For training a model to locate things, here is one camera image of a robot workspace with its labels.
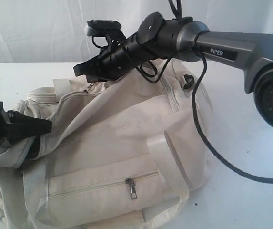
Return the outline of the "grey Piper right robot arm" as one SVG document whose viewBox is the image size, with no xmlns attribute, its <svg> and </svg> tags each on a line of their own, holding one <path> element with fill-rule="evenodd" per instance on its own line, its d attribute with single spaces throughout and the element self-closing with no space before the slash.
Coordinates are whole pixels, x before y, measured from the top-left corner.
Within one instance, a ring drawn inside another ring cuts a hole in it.
<svg viewBox="0 0 273 229">
<path fill-rule="evenodd" d="M 273 127 L 273 34 L 213 32 L 191 17 L 165 20 L 147 16 L 130 37 L 117 21 L 88 21 L 89 37 L 107 45 L 92 59 L 76 65 L 76 76 L 89 82 L 116 81 L 128 71 L 155 59 L 196 62 L 202 57 L 244 72 L 245 92 L 254 96 L 261 117 Z"/>
</svg>

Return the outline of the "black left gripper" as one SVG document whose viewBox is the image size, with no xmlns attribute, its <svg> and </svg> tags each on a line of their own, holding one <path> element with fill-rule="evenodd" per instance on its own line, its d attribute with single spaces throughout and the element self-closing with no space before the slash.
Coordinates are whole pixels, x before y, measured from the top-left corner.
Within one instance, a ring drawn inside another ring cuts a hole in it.
<svg viewBox="0 0 273 229">
<path fill-rule="evenodd" d="M 26 116 L 17 111 L 5 112 L 0 101 L 0 142 L 19 141 L 33 136 L 50 133 L 52 122 L 46 119 Z"/>
</svg>

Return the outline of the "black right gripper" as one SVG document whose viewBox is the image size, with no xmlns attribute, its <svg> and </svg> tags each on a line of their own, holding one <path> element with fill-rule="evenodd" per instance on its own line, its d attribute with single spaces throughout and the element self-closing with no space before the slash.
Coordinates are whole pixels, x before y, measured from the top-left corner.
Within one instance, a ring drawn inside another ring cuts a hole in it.
<svg viewBox="0 0 273 229">
<path fill-rule="evenodd" d="M 112 50 L 73 67 L 76 76 L 85 75 L 89 83 L 116 81 L 136 66 L 146 62 L 146 50 L 132 35 Z"/>
</svg>

